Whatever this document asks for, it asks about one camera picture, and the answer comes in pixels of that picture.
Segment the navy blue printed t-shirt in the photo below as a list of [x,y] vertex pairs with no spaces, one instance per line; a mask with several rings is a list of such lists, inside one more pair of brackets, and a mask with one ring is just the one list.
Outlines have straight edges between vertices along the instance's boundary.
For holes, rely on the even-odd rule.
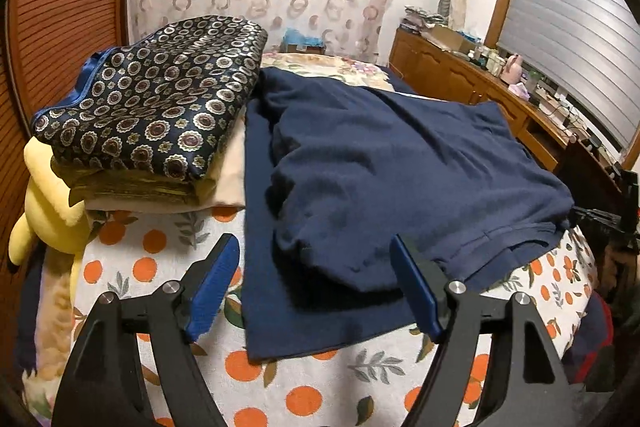
[[242,317],[253,360],[413,322],[390,264],[409,239],[484,291],[559,245],[572,195],[499,107],[260,72],[246,112]]

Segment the stack of folded clothes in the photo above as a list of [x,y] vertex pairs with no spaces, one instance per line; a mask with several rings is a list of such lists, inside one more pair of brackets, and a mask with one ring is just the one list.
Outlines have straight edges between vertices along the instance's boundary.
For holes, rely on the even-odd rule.
[[435,26],[445,26],[446,18],[438,13],[428,12],[418,6],[406,5],[405,14],[399,27],[415,35],[421,35]]

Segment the yellow plush toy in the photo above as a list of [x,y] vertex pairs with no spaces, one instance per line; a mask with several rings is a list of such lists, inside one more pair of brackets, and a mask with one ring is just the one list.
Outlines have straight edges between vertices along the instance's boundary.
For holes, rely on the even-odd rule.
[[70,298],[75,300],[82,256],[90,242],[91,228],[83,202],[70,205],[70,189],[51,168],[52,148],[30,139],[24,147],[29,173],[24,212],[9,238],[9,259],[14,265],[25,261],[38,239],[59,253],[73,258],[70,268]]

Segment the pink tissue pack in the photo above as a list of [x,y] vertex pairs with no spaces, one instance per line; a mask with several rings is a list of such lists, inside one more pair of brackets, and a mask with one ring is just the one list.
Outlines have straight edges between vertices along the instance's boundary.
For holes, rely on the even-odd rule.
[[510,84],[508,90],[524,101],[528,101],[530,98],[530,94],[527,91],[525,84],[522,82]]

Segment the grey window roller blind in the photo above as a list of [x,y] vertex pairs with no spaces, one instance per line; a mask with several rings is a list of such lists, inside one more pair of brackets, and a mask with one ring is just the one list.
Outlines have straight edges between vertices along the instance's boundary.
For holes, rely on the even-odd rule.
[[565,89],[613,139],[639,124],[639,24],[625,0],[510,0],[498,47]]

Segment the beige folded cloth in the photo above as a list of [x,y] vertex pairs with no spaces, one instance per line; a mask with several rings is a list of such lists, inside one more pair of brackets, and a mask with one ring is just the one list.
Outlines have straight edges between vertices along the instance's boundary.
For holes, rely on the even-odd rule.
[[183,213],[213,207],[243,208],[245,206],[245,133],[245,115],[242,114],[236,118],[221,156],[214,160],[206,177],[195,183],[195,199],[191,202],[151,193],[134,197],[104,195],[86,199],[86,209]]

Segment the cardboard box on cabinet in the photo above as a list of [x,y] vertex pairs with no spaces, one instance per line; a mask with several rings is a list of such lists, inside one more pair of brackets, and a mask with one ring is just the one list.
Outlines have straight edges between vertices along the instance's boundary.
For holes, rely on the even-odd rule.
[[435,25],[427,28],[425,38],[448,52],[460,52],[468,54],[476,48],[476,42],[461,35],[460,32],[453,31],[447,26]]

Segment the dark patterned folded cloth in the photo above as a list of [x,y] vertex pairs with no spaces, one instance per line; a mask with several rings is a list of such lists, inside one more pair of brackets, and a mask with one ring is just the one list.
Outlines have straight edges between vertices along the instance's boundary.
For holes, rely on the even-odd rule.
[[258,80],[267,31],[244,17],[169,23],[91,55],[72,92],[32,118],[61,164],[204,178]]

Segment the floral beige quilt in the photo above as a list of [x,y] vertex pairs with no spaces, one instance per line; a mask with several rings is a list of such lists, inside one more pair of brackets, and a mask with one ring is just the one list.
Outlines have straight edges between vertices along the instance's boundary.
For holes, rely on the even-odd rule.
[[270,52],[262,54],[262,67],[275,67],[300,77],[332,78],[352,87],[395,91],[387,72],[378,65],[349,57]]

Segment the blue box behind bed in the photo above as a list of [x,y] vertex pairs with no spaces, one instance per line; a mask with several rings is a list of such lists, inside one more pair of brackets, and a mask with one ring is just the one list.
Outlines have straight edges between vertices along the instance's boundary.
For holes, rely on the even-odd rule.
[[325,54],[326,44],[319,37],[305,36],[300,31],[288,28],[280,44],[282,53]]

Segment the brown louvered wardrobe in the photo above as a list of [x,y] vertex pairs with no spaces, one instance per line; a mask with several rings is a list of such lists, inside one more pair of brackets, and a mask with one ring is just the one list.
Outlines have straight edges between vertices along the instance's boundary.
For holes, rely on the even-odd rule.
[[23,212],[32,117],[70,92],[92,52],[126,37],[126,0],[1,0],[3,245]]

